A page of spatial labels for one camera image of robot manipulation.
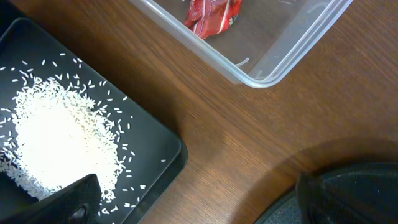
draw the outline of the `clear plastic container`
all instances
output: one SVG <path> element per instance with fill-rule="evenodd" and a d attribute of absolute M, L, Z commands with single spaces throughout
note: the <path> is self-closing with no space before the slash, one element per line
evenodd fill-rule
<path fill-rule="evenodd" d="M 130 0 L 233 83 L 278 83 L 353 0 L 243 0 L 234 24 L 205 40 L 184 26 L 190 0 Z"/>

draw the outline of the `pile of rice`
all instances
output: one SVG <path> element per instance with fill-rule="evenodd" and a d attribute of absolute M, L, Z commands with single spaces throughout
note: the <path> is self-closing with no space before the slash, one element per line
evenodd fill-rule
<path fill-rule="evenodd" d="M 103 199 L 115 198 L 125 166 L 111 132 L 115 124 L 102 116 L 105 106 L 94 110 L 95 100 L 64 89 L 54 78 L 35 78 L 14 99 L 18 135 L 0 149 L 6 158 L 0 157 L 0 171 L 39 200 L 88 174 L 97 175 Z"/>

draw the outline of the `brown wooden surface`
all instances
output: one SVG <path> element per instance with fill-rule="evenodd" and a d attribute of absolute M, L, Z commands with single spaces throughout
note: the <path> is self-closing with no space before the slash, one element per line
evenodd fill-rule
<path fill-rule="evenodd" d="M 398 160 L 398 2 L 354 1 L 278 85 L 232 85 L 127 0 L 13 0 L 179 133 L 143 223 L 253 223 L 301 172 Z"/>

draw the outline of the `table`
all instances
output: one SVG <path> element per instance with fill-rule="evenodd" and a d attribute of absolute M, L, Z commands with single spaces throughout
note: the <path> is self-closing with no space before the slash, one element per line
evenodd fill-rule
<path fill-rule="evenodd" d="M 13 0 L 185 141 L 143 223 L 253 223 L 302 172 L 398 161 L 398 2 L 355 1 L 276 86 L 233 85 L 127 0 Z"/>

